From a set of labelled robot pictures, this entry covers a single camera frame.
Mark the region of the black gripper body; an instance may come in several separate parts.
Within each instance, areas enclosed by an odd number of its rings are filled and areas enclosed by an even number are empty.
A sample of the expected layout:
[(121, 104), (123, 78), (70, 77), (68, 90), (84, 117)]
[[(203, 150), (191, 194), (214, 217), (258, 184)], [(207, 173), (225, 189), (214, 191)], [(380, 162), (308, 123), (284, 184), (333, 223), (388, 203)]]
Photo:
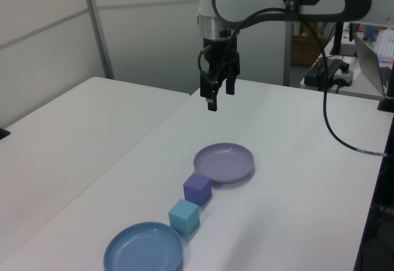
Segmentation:
[(237, 40), (203, 38), (202, 55), (209, 65), (209, 76), (238, 76)]

